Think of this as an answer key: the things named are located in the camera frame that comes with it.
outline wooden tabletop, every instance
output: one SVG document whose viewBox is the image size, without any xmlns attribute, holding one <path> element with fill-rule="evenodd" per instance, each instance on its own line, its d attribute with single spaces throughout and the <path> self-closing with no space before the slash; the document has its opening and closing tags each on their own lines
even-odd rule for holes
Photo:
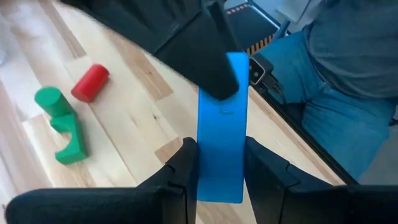
<svg viewBox="0 0 398 224">
<path fill-rule="evenodd" d="M 197 135 L 197 88 L 139 47 L 79 11 L 53 1 L 0 3 L 0 203 L 49 187 L 133 187 Z M 100 63 L 110 81 L 94 103 L 71 96 L 84 72 Z M 49 126 L 34 102 L 56 86 L 76 110 L 90 157 L 64 166 L 54 158 L 68 137 Z M 341 179 L 252 88 L 247 135 L 305 172 L 333 185 Z M 244 203 L 198 203 L 197 223 L 255 223 Z"/>
</svg>

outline person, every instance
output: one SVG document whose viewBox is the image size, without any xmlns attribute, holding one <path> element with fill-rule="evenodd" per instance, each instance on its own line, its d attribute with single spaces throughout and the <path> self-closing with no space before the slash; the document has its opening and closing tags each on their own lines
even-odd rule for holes
<svg viewBox="0 0 398 224">
<path fill-rule="evenodd" d="M 355 179 L 389 137 L 396 110 L 397 15 L 391 0 L 335 1 L 259 52 L 274 65 L 285 101 L 305 103 L 303 128 Z"/>
</svg>

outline red cylinder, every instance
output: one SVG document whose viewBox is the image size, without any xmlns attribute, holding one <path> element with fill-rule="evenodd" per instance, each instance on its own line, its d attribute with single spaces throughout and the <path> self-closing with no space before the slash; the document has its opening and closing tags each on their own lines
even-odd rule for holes
<svg viewBox="0 0 398 224">
<path fill-rule="evenodd" d="M 80 101 L 92 102 L 104 87 L 108 78 L 108 70 L 102 65 L 94 64 L 73 87 L 71 93 Z"/>
</svg>

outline person's leg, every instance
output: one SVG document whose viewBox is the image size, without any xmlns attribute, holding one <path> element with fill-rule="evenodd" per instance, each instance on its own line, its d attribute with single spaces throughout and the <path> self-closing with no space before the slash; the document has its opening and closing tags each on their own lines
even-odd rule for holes
<svg viewBox="0 0 398 224">
<path fill-rule="evenodd" d="M 282 85 L 287 103 L 303 103 L 321 87 L 322 80 L 312 66 L 302 32 L 275 40 L 258 54 L 273 64 L 272 74 Z M 269 92 L 282 103 L 278 94 Z"/>
<path fill-rule="evenodd" d="M 358 179 L 388 138 L 395 104 L 357 99 L 325 85 L 305 106 L 303 127 Z"/>
</svg>

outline gray shirt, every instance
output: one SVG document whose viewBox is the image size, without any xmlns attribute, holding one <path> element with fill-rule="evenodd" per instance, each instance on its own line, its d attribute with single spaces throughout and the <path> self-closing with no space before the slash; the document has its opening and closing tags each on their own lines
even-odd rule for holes
<svg viewBox="0 0 398 224">
<path fill-rule="evenodd" d="M 398 2 L 342 0 L 304 28 L 320 76 L 360 98 L 398 97 Z"/>
</svg>

